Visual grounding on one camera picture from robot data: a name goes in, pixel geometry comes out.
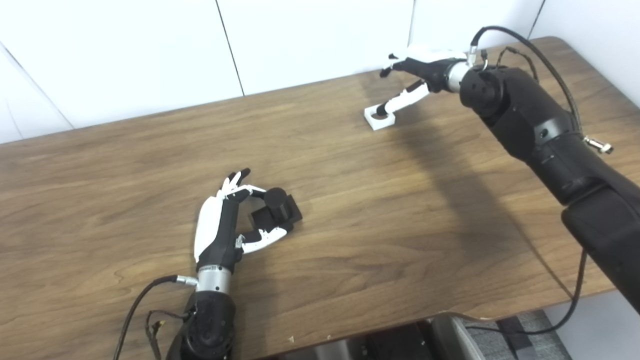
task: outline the cable connector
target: cable connector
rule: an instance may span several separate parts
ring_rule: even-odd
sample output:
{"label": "cable connector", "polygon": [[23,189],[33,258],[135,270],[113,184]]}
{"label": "cable connector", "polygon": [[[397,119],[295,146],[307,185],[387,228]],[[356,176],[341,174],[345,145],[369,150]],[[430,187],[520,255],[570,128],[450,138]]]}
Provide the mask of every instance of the cable connector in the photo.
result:
{"label": "cable connector", "polygon": [[585,136],[582,141],[587,143],[590,147],[596,148],[600,154],[610,154],[613,152],[613,145],[608,142],[601,142],[600,140],[596,140],[588,136]]}
{"label": "cable connector", "polygon": [[476,63],[477,50],[478,50],[477,45],[471,45],[471,47],[469,47],[469,53],[467,54],[467,65],[469,65],[469,67],[473,67],[474,64]]}
{"label": "cable connector", "polygon": [[175,282],[177,284],[185,284],[185,285],[188,285],[188,286],[197,286],[198,285],[198,279],[196,279],[195,277],[191,277],[191,276],[178,275],[178,277],[176,278]]}

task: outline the white robotic finger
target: white robotic finger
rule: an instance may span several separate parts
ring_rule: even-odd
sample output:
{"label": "white robotic finger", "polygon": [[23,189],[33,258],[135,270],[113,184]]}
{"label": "white robotic finger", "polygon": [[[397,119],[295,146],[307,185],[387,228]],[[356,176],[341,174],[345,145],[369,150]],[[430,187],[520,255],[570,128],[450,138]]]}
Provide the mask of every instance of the white robotic finger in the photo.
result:
{"label": "white robotic finger", "polygon": [[281,227],[276,227],[270,232],[266,232],[265,230],[259,230],[259,231],[260,231],[260,237],[261,237],[260,241],[256,241],[254,243],[242,244],[242,249],[244,250],[245,254],[264,249],[265,247],[282,239],[287,234],[287,231],[285,229],[282,229]]}
{"label": "white robotic finger", "polygon": [[[400,93],[400,95],[394,97],[393,99],[383,104],[371,106],[364,110],[364,118],[367,119],[367,122],[374,131],[395,124],[396,116],[394,115],[394,113],[396,111],[414,104],[423,97],[429,95],[429,87],[426,83],[416,83],[414,85],[404,89]],[[385,113],[385,115],[382,116],[385,117],[376,119],[373,117],[373,115],[378,114],[378,108],[380,108],[381,106],[382,113]]]}
{"label": "white robotic finger", "polygon": [[220,226],[222,204],[223,199],[211,196],[200,208],[196,238],[193,244],[193,257],[196,259],[196,263],[200,260],[202,252],[216,239]]}

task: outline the wood grain surface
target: wood grain surface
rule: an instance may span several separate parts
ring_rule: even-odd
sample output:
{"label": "wood grain surface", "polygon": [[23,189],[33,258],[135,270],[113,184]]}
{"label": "wood grain surface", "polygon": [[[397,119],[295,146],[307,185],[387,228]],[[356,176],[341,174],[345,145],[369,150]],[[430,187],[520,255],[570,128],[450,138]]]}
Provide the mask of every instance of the wood grain surface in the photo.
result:
{"label": "wood grain surface", "polygon": [[[640,183],[638,109],[561,40],[535,43],[585,133],[612,142],[607,162]],[[238,359],[437,313],[492,319],[566,302],[580,248],[560,205],[457,95],[430,95],[371,131],[362,110],[413,80],[369,72],[0,146],[2,358],[111,358],[142,288],[194,274],[196,214],[244,167],[247,183],[293,194],[304,220],[236,266]],[[610,289],[589,262],[584,294]],[[152,359],[146,312],[179,312],[190,291],[152,290],[122,359]],[[163,351],[178,327],[168,322]]]}

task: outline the prosthetic hand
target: prosthetic hand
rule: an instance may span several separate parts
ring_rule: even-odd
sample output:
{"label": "prosthetic hand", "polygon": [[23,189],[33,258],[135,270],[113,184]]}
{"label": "prosthetic hand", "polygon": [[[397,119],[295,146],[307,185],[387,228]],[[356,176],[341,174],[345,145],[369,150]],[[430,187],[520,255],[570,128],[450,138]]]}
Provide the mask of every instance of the prosthetic hand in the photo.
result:
{"label": "prosthetic hand", "polygon": [[381,78],[387,77],[391,70],[400,70],[420,79],[393,99],[364,110],[364,117],[374,130],[393,125],[396,122],[394,112],[417,102],[430,92],[457,92],[462,77],[469,70],[465,54],[433,50],[424,45],[410,45],[402,53],[390,54],[389,59],[391,64],[382,69]]}
{"label": "prosthetic hand", "polygon": [[[229,175],[216,196],[209,197],[200,209],[193,248],[198,279],[191,280],[196,289],[168,360],[231,359],[236,307],[229,289],[236,263],[243,253],[264,249],[283,238],[302,219],[284,190],[240,185],[249,172],[246,168]],[[266,206],[252,213],[255,230],[236,235],[238,207],[248,197],[260,198]]]}

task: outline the wire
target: wire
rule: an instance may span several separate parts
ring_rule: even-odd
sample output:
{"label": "wire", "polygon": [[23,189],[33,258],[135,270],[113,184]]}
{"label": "wire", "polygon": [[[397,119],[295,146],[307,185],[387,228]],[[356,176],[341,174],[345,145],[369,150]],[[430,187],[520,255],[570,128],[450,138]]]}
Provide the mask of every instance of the wire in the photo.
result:
{"label": "wire", "polygon": [[127,329],[129,328],[129,324],[131,323],[131,319],[133,318],[133,313],[142,301],[142,298],[151,290],[154,286],[158,284],[162,284],[163,282],[175,282],[178,279],[178,275],[170,275],[159,277],[156,280],[153,280],[146,288],[144,288],[136,300],[131,305],[131,309],[127,314],[127,317],[124,319],[124,324],[122,325],[122,330],[120,331],[120,338],[118,339],[118,344],[116,345],[116,351],[113,354],[113,360],[118,360],[120,358],[120,352],[122,351],[122,345],[124,344],[124,338],[127,336]]}
{"label": "wire", "polygon": [[473,40],[471,40],[471,47],[477,47],[478,42],[480,41],[480,38],[488,30],[501,31],[503,33],[511,35],[512,37],[516,38],[518,41],[523,43],[524,46],[528,47],[531,51],[533,51],[533,53],[540,59],[540,61],[542,61],[542,63],[545,64],[549,72],[551,72],[551,75],[553,75],[553,77],[556,79],[558,85],[560,85],[560,88],[562,88],[564,96],[566,97],[566,101],[569,103],[569,108],[571,109],[571,114],[573,115],[572,117],[573,130],[582,134],[582,124],[580,121],[580,114],[578,113],[578,106],[576,105],[575,100],[573,99],[573,96],[569,91],[569,88],[566,86],[566,83],[564,82],[564,80],[562,79],[562,77],[560,76],[556,68],[547,59],[547,57],[531,41],[529,41],[522,35],[518,34],[517,32],[507,28],[503,28],[502,26],[485,26],[482,29],[480,29],[474,36]]}
{"label": "wire", "polygon": [[533,64],[533,60],[531,60],[531,57],[523,52],[521,52],[520,50],[511,47],[511,46],[507,46],[505,47],[501,52],[500,55],[498,55],[498,61],[495,63],[495,67],[499,68],[500,67],[500,62],[502,61],[502,56],[504,55],[504,53],[506,51],[509,51],[512,54],[516,54],[516,55],[520,55],[523,58],[525,58],[525,60],[527,60],[527,63],[529,63],[529,68],[531,69],[531,75],[533,76],[533,80],[535,80],[537,83],[540,82],[538,80],[538,71],[536,71],[536,66]]}
{"label": "wire", "polygon": [[145,333],[147,334],[147,339],[149,339],[149,345],[151,345],[151,351],[153,351],[155,359],[161,360],[162,354],[160,354],[160,348],[158,347],[157,333],[158,330],[164,325],[164,321],[158,321],[155,322],[153,326],[149,326],[151,315],[155,313],[161,313],[174,319],[181,319],[183,321],[187,318],[188,314],[178,315],[166,310],[151,310],[149,311],[149,314],[147,314],[147,320],[145,321]]}
{"label": "wire", "polygon": [[584,280],[584,268],[586,267],[586,264],[587,264],[587,252],[583,249],[582,250],[582,254],[580,255],[580,265],[578,266],[578,278],[575,281],[575,291],[573,292],[573,297],[571,299],[571,305],[569,306],[569,310],[567,310],[567,312],[564,315],[564,317],[557,324],[555,324],[555,325],[553,325],[551,327],[548,327],[546,329],[536,330],[536,331],[514,331],[514,332],[510,332],[510,331],[502,331],[502,330],[498,330],[498,329],[492,329],[490,327],[481,327],[481,326],[467,326],[467,329],[493,331],[493,332],[499,332],[501,334],[508,334],[508,335],[514,335],[514,334],[519,334],[519,335],[542,335],[542,334],[546,334],[548,332],[552,332],[552,331],[556,331],[556,330],[560,329],[564,324],[567,323],[567,321],[569,321],[569,319],[571,318],[571,315],[573,315],[573,312],[575,311],[575,307],[578,305],[578,299],[580,298],[580,292],[582,291],[582,281]]}

